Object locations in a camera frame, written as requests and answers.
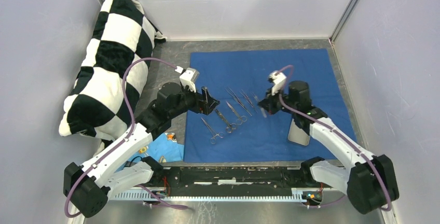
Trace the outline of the curved steel tweezers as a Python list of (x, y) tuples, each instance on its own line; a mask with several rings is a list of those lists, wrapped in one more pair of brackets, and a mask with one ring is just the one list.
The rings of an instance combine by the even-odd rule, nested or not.
[(267, 118), (267, 114), (266, 114), (265, 110), (259, 105), (259, 98), (257, 97), (257, 95), (254, 92), (251, 92), (251, 94), (252, 94), (253, 98), (255, 99), (260, 111), (262, 112), (262, 116), (264, 118)]

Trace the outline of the long thin steel tweezers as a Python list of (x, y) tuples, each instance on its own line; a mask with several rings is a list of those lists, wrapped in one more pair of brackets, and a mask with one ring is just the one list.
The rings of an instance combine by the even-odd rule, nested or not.
[(225, 88), (225, 90), (250, 116), (252, 116), (249, 110), (245, 107), (245, 105), (239, 100), (237, 95), (229, 87)]

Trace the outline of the steel ring-handled hemostat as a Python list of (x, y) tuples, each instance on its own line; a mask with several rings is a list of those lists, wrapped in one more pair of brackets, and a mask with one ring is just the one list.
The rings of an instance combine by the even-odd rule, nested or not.
[(201, 120), (212, 135), (210, 138), (211, 144), (215, 145), (218, 138), (224, 138), (225, 134), (223, 132), (216, 132), (202, 117)]

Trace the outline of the blue surgical drape cloth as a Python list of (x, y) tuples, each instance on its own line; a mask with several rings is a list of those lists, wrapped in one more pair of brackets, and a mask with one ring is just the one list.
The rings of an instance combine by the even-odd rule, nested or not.
[[(247, 121), (232, 133), (213, 112), (208, 116), (189, 112), (186, 120), (184, 161), (188, 163), (299, 161), (316, 156), (332, 159), (333, 155), (318, 141), (312, 139), (308, 146), (287, 140), (291, 116), (279, 112), (262, 116), (244, 99), (243, 90), (252, 101), (251, 92), (259, 100), (271, 87), (268, 76), (273, 71), (293, 65), (293, 80), (308, 83), (315, 106), (328, 114), (332, 121), (351, 138), (355, 138), (347, 107), (340, 93), (326, 49), (267, 50), (235, 52), (195, 52), (190, 56), (190, 67), (199, 72), (197, 86), (205, 86), (220, 101), (217, 109), (229, 122), (237, 117), (226, 104), (228, 101)], [(252, 114), (250, 116), (225, 90), (230, 88)], [(201, 117), (216, 131), (223, 132), (216, 144), (210, 143), (211, 133)]]

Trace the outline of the metal instrument tray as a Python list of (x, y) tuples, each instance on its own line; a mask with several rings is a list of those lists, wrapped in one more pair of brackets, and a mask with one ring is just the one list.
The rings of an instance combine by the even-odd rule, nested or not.
[(287, 140), (291, 143), (308, 146), (310, 142), (310, 136), (296, 124), (295, 119), (293, 118), (288, 132)]

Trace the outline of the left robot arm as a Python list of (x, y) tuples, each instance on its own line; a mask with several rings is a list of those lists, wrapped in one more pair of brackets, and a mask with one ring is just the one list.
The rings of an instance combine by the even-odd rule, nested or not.
[(64, 170), (63, 193), (66, 196), (65, 214), (69, 218), (69, 205), (78, 209), (86, 218), (96, 215), (115, 195), (134, 186), (148, 183), (157, 186), (163, 180), (161, 166), (152, 158), (142, 159), (137, 164), (118, 170), (134, 153), (149, 145), (171, 127), (172, 119), (192, 111), (209, 115), (220, 104), (211, 97), (207, 87), (201, 92), (189, 86), (165, 83), (157, 97), (135, 120), (122, 136), (98, 155), (81, 165), (72, 162)]

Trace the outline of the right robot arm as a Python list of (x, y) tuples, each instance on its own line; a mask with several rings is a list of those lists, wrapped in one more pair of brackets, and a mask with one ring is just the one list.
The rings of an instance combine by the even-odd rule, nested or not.
[(306, 82), (290, 82), (287, 93), (276, 83), (258, 105), (271, 115), (279, 111), (290, 113), (289, 141), (306, 146), (313, 138), (342, 164), (338, 167), (321, 157), (302, 162), (299, 178), (303, 185), (331, 186), (346, 195), (361, 214), (378, 208), (392, 209), (400, 192), (391, 159), (373, 154), (344, 134), (323, 110), (313, 105)]

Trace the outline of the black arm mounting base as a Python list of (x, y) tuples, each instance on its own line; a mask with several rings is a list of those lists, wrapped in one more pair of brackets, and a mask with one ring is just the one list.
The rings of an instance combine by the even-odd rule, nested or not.
[(146, 186), (170, 197), (288, 197), (292, 189), (320, 190), (302, 170), (286, 166), (172, 166), (153, 172)]

